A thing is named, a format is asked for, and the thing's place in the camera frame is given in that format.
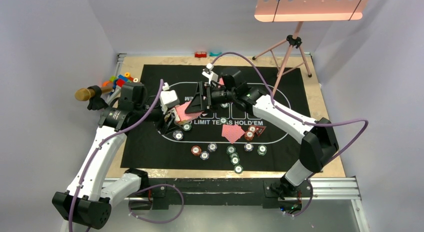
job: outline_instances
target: floor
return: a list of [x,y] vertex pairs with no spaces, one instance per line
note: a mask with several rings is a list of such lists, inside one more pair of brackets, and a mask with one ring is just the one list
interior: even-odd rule
[[[132,77],[140,78],[143,66],[146,64],[164,64],[164,65],[206,65],[210,63],[213,58],[194,58],[194,57],[141,57],[141,56],[126,56],[123,60],[120,73],[124,74],[129,72]],[[277,61],[282,61],[282,57],[277,57]],[[275,66],[272,57],[260,57],[253,61],[257,66]],[[302,62],[299,56],[292,56],[287,62],[287,67],[294,67]],[[307,62],[310,66],[312,77],[307,76],[305,66],[301,66],[302,78],[304,83],[307,101],[309,104],[310,114],[315,119],[321,117],[328,118],[327,109],[322,97],[320,84],[318,82],[313,62],[310,56],[307,56]],[[215,65],[227,66],[249,66],[249,64],[239,57],[224,56],[220,58]],[[121,168],[121,159],[124,152],[125,143],[119,148],[115,158],[107,173],[107,178],[120,178],[127,168]],[[212,171],[212,170],[166,170],[166,169],[143,169],[148,172],[149,177],[153,178],[279,178],[284,172],[258,172],[258,171],[244,171],[238,175],[234,171]],[[333,160],[326,165],[322,173],[318,173],[315,177],[345,177],[342,162],[340,157]]]

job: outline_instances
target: red toy block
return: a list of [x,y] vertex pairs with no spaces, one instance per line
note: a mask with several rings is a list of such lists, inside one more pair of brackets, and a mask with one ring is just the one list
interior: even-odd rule
[[122,79],[118,79],[118,81],[116,81],[116,85],[122,87],[122,85],[125,83],[124,80]]
[[208,53],[205,51],[197,51],[194,53],[194,57],[197,57],[197,58],[207,57],[207,56],[208,56]]

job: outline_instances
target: cable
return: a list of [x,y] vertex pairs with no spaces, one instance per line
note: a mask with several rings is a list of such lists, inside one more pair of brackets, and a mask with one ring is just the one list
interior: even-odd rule
[[[153,104],[152,104],[152,105],[156,105],[156,103],[159,101],[159,96],[160,96],[160,94],[161,94],[161,92],[162,92],[162,87],[163,87],[163,85],[164,85],[164,80],[162,80],[162,79],[161,79],[161,80],[160,80],[160,83],[159,83],[159,90],[158,90],[158,92],[157,92],[156,98],[154,99],[154,101],[153,101]],[[120,135],[120,134],[122,134],[122,133],[125,133],[125,132],[127,132],[127,131],[129,131],[129,130],[134,129],[136,126],[138,126],[141,122],[143,122],[143,121],[147,118],[147,116],[148,116],[148,115],[152,112],[153,108],[154,108],[154,107],[153,107],[153,106],[151,106],[151,107],[147,110],[147,112],[144,114],[144,116],[142,116],[142,117],[141,117],[141,118],[140,118],[137,122],[135,122],[132,126],[129,126],[129,127],[125,128],[125,129],[123,129],[123,130],[121,130],[121,131],[116,132],[115,134],[112,134],[112,135],[110,135],[110,136],[108,136],[108,137],[106,137],[106,138],[102,139],[102,141],[99,143],[98,147],[97,147],[97,148],[95,148],[95,150],[93,151],[92,155],[91,155],[91,156],[89,157],[89,159],[87,160],[87,163],[86,163],[86,165],[85,165],[84,169],[82,170],[81,176],[79,177],[78,186],[76,187],[75,194],[74,194],[74,196],[73,196],[73,198],[72,198],[72,202],[71,202],[71,204],[70,204],[69,219],[68,219],[68,222],[69,222],[69,224],[68,224],[69,232],[74,232],[74,231],[73,231],[73,229],[72,229],[72,219],[74,218],[75,203],[77,202],[78,193],[80,192],[81,186],[82,186],[83,181],[84,181],[84,177],[86,176],[86,173],[87,173],[87,171],[88,171],[88,169],[89,169],[89,167],[90,167],[91,162],[93,161],[94,157],[96,156],[97,152],[99,151],[99,148],[101,148],[101,147],[102,147],[102,145],[103,145],[104,143],[106,143],[109,139],[111,139],[111,138],[113,138],[113,137],[115,137],[115,136],[117,136],[117,135]]]
[[174,190],[176,190],[178,192],[179,196],[181,197],[181,209],[179,210],[179,212],[176,216],[174,216],[173,218],[166,220],[166,221],[152,221],[152,220],[149,220],[149,219],[146,219],[146,218],[143,218],[143,217],[140,217],[140,216],[134,214],[134,212],[131,210],[130,203],[128,202],[129,215],[131,215],[131,216],[133,216],[133,217],[135,217],[139,220],[146,221],[146,222],[153,223],[153,224],[166,224],[166,223],[169,223],[169,222],[175,220],[176,218],[178,218],[178,216],[181,215],[181,213],[183,212],[183,209],[184,209],[184,197],[183,197],[183,194],[181,193],[181,191],[177,187],[172,186],[172,185],[168,185],[168,184],[158,184],[158,185],[150,186],[150,187],[147,187],[147,188],[142,189],[140,191],[137,191],[137,192],[135,192],[135,194],[142,193],[142,192],[148,191],[150,189],[154,189],[154,188],[162,187],[162,186],[167,186],[167,187],[173,188]]
[[[311,122],[307,122],[307,121],[303,121],[301,118],[299,118],[299,117],[297,117],[297,116],[295,116],[295,115],[292,115],[292,114],[290,114],[289,112],[287,112],[287,111],[285,111],[285,110],[283,110],[282,108],[280,108],[280,107],[278,107],[278,106],[275,106],[275,101],[274,101],[274,95],[273,95],[273,92],[272,92],[272,90],[270,89],[270,87],[268,86],[268,84],[267,84],[267,82],[265,81],[265,79],[264,79],[264,77],[262,76],[262,74],[259,72],[259,70],[258,70],[258,68],[247,58],[247,57],[245,57],[245,56],[243,56],[243,55],[241,55],[241,54],[239,54],[239,53],[237,53],[237,52],[231,52],[231,51],[229,51],[229,52],[224,52],[223,54],[221,54],[221,55],[219,55],[219,56],[217,56],[217,57],[215,57],[215,59],[213,59],[213,61],[211,62],[211,64],[214,64],[217,60],[218,60],[218,58],[220,58],[220,57],[222,57],[222,56],[224,56],[224,55],[227,55],[227,54],[233,54],[233,55],[236,55],[236,56],[239,56],[239,57],[241,57],[241,58],[243,58],[244,60],[246,60],[253,68],[254,68],[254,70],[256,71],[256,73],[258,74],[258,76],[259,76],[259,78],[261,79],[261,81],[262,81],[262,83],[264,84],[264,86],[266,87],[266,89],[268,90],[268,92],[269,92],[269,94],[270,94],[270,96],[271,96],[271,103],[272,103],[272,105],[277,109],[277,110],[279,110],[280,112],[282,112],[282,113],[284,113],[285,115],[287,115],[287,116],[290,116],[290,117],[292,117],[293,119],[295,119],[295,120],[297,120],[297,121],[299,121],[299,122],[302,122],[302,124],[304,124],[304,125],[309,125],[309,126],[318,126],[318,127],[334,127],[334,126],[344,126],[344,125],[349,125],[349,124],[353,124],[353,123],[357,123],[357,122],[364,122],[364,125],[363,125],[363,127],[359,130],[359,132],[351,139],[351,141],[349,141],[342,149],[340,149],[333,157],[331,157],[330,158],[330,160],[327,162],[327,164],[328,163],[330,163],[331,161],[333,161],[337,156],[339,156],[340,154],[342,154],[345,150],[347,150],[358,138],[359,138],[359,136],[365,131],[365,129],[367,128],[367,126],[368,126],[368,120],[367,119],[363,119],[363,118],[359,118],[359,119],[352,119],[352,120],[348,120],[348,121],[344,121],[344,122],[338,122],[338,123],[330,123],[330,124],[316,124],[316,123],[311,123]],[[307,179],[306,179],[306,181],[309,183],[309,186],[310,186],[310,199],[309,199],[309,201],[308,201],[308,203],[306,204],[306,206],[305,206],[305,208],[303,209],[303,210],[301,210],[299,213],[297,213],[297,214],[295,214],[295,215],[293,215],[294,217],[295,216],[298,216],[298,215],[300,215],[300,214],[302,214],[308,207],[309,207],[309,205],[311,204],[311,201],[312,201],[312,197],[314,196],[313,195],[313,187],[312,187],[312,183],[310,182],[310,178],[312,177],[312,176],[314,176],[315,175],[315,173],[313,173],[312,175],[310,175]]]

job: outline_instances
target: green poker chip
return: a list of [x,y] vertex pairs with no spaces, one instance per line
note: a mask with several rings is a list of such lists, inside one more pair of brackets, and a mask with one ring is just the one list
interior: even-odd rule
[[241,166],[241,165],[236,165],[236,166],[234,166],[234,172],[235,172],[236,174],[241,174],[241,173],[243,173],[243,166]]
[[267,147],[265,145],[259,145],[257,147],[257,153],[261,156],[264,156],[267,153]]
[[225,118],[225,117],[221,117],[221,118],[219,119],[219,122],[221,122],[221,124],[225,125],[225,124],[227,124],[227,123],[228,123],[228,120],[227,120],[227,118]]
[[235,153],[235,152],[236,152],[236,148],[234,146],[228,146],[226,148],[226,153],[229,154],[229,155],[231,155],[232,153]]
[[185,130],[185,131],[189,131],[189,130],[192,129],[192,125],[190,123],[184,124],[182,126],[182,129]]
[[232,154],[229,155],[229,158],[232,159],[233,157],[239,157],[239,155],[237,154],[237,152],[234,152]]
[[234,156],[231,158],[231,164],[238,165],[240,163],[240,158],[237,156]]

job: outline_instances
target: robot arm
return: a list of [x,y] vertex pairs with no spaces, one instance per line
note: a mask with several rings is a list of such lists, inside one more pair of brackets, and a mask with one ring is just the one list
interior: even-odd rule
[[[173,127],[177,126],[174,124],[173,107],[178,104],[179,100],[175,91],[169,91],[166,84],[160,94],[160,106],[152,110],[146,121],[153,122],[162,134],[173,130]],[[74,231],[86,231],[87,227],[101,229],[108,221],[114,206],[127,196],[149,186],[146,172],[129,169],[119,180],[102,188],[107,171],[117,150],[125,141],[126,134],[114,136],[104,143],[87,168],[82,185],[79,185],[79,180],[94,150],[99,147],[99,143],[117,131],[133,125],[144,116],[150,106],[147,104],[147,92],[144,85],[127,82],[122,86],[118,107],[106,107],[102,112],[93,145],[81,169],[66,191],[56,192],[52,199],[57,211],[67,221],[71,201],[77,187],[80,187],[73,212]],[[67,222],[63,224],[63,231],[67,231],[67,224]]]
[[[203,70],[203,75],[210,83],[198,83],[196,94],[185,112],[207,112],[214,110],[221,103],[231,102],[239,110],[267,120],[292,136],[300,144],[299,159],[280,179],[281,185],[277,186],[276,190],[279,190],[282,196],[294,194],[298,186],[312,173],[320,172],[339,149],[332,127],[305,125],[279,111],[272,105],[271,97],[258,88],[249,87],[242,72],[235,67],[225,68],[221,72],[224,85],[220,86],[211,80],[216,78],[212,69],[213,66],[208,65]],[[275,102],[275,105],[304,122],[330,123],[326,118],[317,121],[303,116],[278,102]]]

